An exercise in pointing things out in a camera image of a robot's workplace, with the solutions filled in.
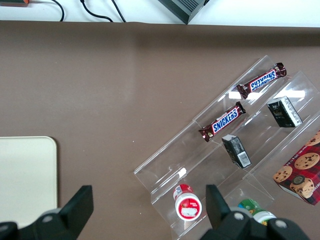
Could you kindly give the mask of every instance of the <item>snickers logo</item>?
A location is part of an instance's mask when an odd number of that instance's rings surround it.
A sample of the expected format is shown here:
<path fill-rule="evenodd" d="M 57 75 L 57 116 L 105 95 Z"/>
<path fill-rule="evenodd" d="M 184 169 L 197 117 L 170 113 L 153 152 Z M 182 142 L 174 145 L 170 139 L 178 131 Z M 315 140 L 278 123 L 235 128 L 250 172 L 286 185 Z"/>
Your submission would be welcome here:
<path fill-rule="evenodd" d="M 229 123 L 231 123 L 234 119 L 236 119 L 239 116 L 239 113 L 237 111 L 237 108 L 235 107 L 230 112 L 228 112 L 226 115 L 221 117 L 217 122 L 215 122 L 212 125 L 213 133 L 216 134 L 221 129 L 223 129 L 225 126 L 227 126 Z"/>
<path fill-rule="evenodd" d="M 255 91 L 258 88 L 262 87 L 263 85 L 267 84 L 268 82 L 276 79 L 276 70 L 272 69 L 272 71 L 267 72 L 266 74 L 259 77 L 257 80 L 250 83 L 251 91 Z"/>

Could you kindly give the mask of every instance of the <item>snickers bar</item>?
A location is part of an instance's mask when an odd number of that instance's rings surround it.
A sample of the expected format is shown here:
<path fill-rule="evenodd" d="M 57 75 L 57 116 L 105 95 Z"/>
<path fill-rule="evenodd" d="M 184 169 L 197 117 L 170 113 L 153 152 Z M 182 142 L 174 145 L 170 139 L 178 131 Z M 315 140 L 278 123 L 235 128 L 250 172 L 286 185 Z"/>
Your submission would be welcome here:
<path fill-rule="evenodd" d="M 219 131 L 228 126 L 231 122 L 240 117 L 241 114 L 246 113 L 246 110 L 242 107 L 241 103 L 238 101 L 235 106 L 229 108 L 221 117 L 217 118 L 213 123 L 205 126 L 199 132 L 205 141 L 209 140 L 215 136 Z"/>
<path fill-rule="evenodd" d="M 285 66 L 279 62 L 276 63 L 269 71 L 266 73 L 256 77 L 255 79 L 247 82 L 246 84 L 237 85 L 237 89 L 243 99 L 247 99 L 248 95 L 255 90 L 261 88 L 262 86 L 266 85 L 267 83 L 282 78 L 287 75 L 287 70 Z"/>

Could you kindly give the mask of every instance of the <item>cookie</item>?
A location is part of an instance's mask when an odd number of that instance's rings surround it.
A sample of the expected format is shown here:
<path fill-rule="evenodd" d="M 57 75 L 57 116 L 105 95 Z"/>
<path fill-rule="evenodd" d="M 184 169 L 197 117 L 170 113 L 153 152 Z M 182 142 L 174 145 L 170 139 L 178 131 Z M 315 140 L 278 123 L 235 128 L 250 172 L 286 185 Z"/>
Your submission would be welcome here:
<path fill-rule="evenodd" d="M 315 190 L 315 185 L 310 178 L 305 178 L 304 181 L 298 185 L 291 183 L 290 189 L 293 192 L 297 193 L 299 196 L 304 197 L 305 199 L 308 199 L 312 196 Z"/>
<path fill-rule="evenodd" d="M 312 168 L 320 160 L 319 154 L 315 152 L 309 152 L 300 156 L 294 163 L 295 168 L 299 170 L 306 170 Z"/>
<path fill-rule="evenodd" d="M 275 180 L 277 183 L 281 183 L 290 177 L 292 170 L 293 169 L 290 166 L 283 166 L 279 171 L 276 172 L 275 175 L 273 175 L 273 180 Z"/>
<path fill-rule="evenodd" d="M 306 146 L 313 146 L 320 143 L 320 131 L 316 133 L 305 145 Z"/>

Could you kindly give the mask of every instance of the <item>black device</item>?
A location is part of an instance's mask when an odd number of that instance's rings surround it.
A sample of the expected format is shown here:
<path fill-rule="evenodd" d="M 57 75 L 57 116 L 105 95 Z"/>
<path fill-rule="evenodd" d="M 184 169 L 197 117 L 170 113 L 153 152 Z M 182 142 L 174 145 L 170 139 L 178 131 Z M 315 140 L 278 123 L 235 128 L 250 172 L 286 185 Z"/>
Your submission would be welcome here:
<path fill-rule="evenodd" d="M 200 240 L 310 240 L 291 220 L 273 218 L 265 226 L 243 212 L 231 211 L 215 185 L 207 185 L 205 195 L 212 229 Z"/>
<path fill-rule="evenodd" d="M 77 240 L 93 211 L 92 186 L 82 186 L 59 213 L 40 216 L 22 229 L 1 222 L 0 240 Z"/>
<path fill-rule="evenodd" d="M 210 0 L 159 0 L 167 9 L 188 24 Z"/>

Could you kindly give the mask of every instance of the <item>black cable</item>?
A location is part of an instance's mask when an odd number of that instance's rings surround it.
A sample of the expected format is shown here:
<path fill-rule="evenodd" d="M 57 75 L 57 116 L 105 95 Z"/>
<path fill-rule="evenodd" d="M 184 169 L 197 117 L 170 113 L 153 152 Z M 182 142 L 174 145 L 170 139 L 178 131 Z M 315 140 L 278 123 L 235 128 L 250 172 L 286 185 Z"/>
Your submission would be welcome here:
<path fill-rule="evenodd" d="M 115 6 L 115 9 L 118 11 L 118 13 L 119 13 L 119 15 L 120 15 L 120 17 L 121 17 L 122 21 L 123 21 L 124 23 L 126 23 L 126 20 L 125 20 L 124 16 L 122 16 L 122 14 L 121 14 L 121 12 L 120 12 L 120 10 L 119 10 L 119 8 L 118 8 L 118 6 L 117 6 L 117 4 L 116 4 L 115 0 L 111 0 L 111 1 L 113 2 L 113 5 Z"/>
<path fill-rule="evenodd" d="M 80 0 L 80 2 L 82 3 L 84 9 L 88 12 L 88 14 L 96 17 L 96 18 L 100 18 L 100 19 L 107 19 L 109 20 L 111 23 L 113 23 L 114 21 L 112 21 L 112 19 L 110 17 L 107 17 L 107 16 L 101 16 L 101 15 L 97 15 L 97 14 L 94 14 L 93 12 L 91 12 L 87 6 L 85 5 L 85 0 Z"/>
<path fill-rule="evenodd" d="M 62 17 L 60 19 L 60 22 L 62 22 L 65 18 L 65 11 L 64 8 L 61 6 L 61 4 L 59 2 L 57 2 L 56 0 L 51 0 L 52 2 L 55 2 L 60 8 L 61 8 L 61 12 L 62 12 Z"/>

